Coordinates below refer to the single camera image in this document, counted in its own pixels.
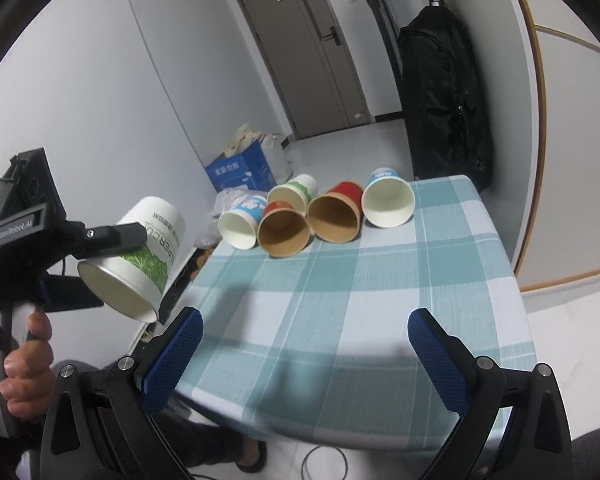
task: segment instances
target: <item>white and green paper cup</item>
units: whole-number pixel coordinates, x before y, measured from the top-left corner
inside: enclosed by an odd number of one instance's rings
[[[362,194],[362,211],[377,227],[398,227],[404,224],[416,205],[409,183],[391,168],[375,170]]]
[[[156,196],[143,198],[118,224],[133,222],[146,228],[147,242],[140,250],[84,260],[78,264],[78,273],[111,308],[153,323],[186,226],[178,210]]]
[[[251,249],[258,241],[258,225],[266,206],[267,199],[256,195],[222,213],[218,221],[222,238],[236,249]]]
[[[286,184],[276,186],[269,191],[267,199],[272,202],[287,202],[296,211],[305,214],[315,197],[318,196],[318,183],[307,174],[300,174]]]

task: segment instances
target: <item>foot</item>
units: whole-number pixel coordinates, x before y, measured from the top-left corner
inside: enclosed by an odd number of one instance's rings
[[[258,448],[258,441],[245,436],[242,443],[242,457],[236,462],[237,465],[252,467],[256,465],[259,459],[260,449]]]

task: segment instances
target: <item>blue box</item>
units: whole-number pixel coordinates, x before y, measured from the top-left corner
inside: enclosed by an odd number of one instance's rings
[[[269,191],[276,185],[257,140],[237,155],[221,155],[205,170],[216,191],[239,186],[247,186],[255,191]]]

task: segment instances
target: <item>metal bolt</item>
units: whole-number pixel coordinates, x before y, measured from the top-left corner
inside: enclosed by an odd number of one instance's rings
[[[478,366],[483,370],[491,370],[493,368],[493,361],[485,356],[480,356],[476,360]]]
[[[60,370],[60,375],[62,375],[62,377],[68,377],[70,375],[72,375],[75,371],[75,366],[73,365],[64,365],[62,367],[62,369]]]
[[[118,368],[121,370],[129,370],[134,365],[134,359],[132,357],[123,357],[118,361]]]
[[[551,367],[549,365],[546,365],[544,363],[540,363],[538,365],[538,372],[540,372],[540,375],[544,376],[544,377],[550,377],[551,374],[553,373],[551,370]]]

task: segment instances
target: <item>door handle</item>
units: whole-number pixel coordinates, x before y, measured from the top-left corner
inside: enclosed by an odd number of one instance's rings
[[[340,36],[338,35],[338,30],[335,27],[329,27],[329,30],[331,31],[331,33],[327,34],[326,36],[323,36],[322,40],[323,41],[333,40],[336,42],[337,46],[340,46],[342,44],[342,40],[340,39]]]

